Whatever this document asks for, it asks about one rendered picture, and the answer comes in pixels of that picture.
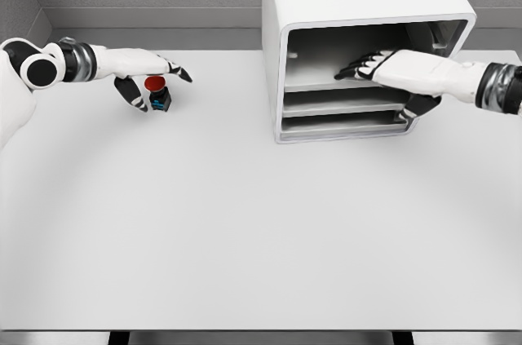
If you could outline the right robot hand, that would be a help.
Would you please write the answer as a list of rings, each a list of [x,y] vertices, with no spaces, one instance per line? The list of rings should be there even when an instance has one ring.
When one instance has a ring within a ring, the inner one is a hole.
[[[404,90],[409,99],[396,119],[412,122],[441,102],[449,73],[457,63],[437,55],[410,50],[383,50],[363,55],[334,75],[337,81],[353,78]]]

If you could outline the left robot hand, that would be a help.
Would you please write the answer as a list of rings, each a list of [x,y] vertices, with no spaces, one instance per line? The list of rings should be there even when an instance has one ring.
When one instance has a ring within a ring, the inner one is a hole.
[[[134,76],[147,78],[171,74],[192,82],[188,72],[180,65],[151,51],[137,48],[108,49],[104,62],[98,67],[99,76],[102,71],[107,75],[114,75],[114,86],[126,102],[145,113],[148,106],[133,79]]]

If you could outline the red button load switch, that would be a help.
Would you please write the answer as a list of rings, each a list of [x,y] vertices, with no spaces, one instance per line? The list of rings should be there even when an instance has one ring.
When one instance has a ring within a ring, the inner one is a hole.
[[[171,96],[163,76],[148,76],[144,81],[150,92],[149,101],[152,109],[167,112],[171,104]]]

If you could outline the white cabinet drawer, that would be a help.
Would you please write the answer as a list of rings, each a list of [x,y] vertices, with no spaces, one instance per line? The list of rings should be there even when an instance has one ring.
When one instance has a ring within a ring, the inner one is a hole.
[[[282,120],[283,137],[315,137],[327,135],[366,135],[403,132],[406,121],[396,119],[394,111],[348,113],[311,117],[289,117]]]
[[[379,84],[365,80],[344,79],[337,81],[334,75],[364,52],[342,53],[326,51],[305,53],[300,51],[297,58],[286,61],[285,92],[324,91],[352,88],[379,87]]]
[[[310,117],[401,110],[407,91],[379,87],[285,94],[283,117]]]

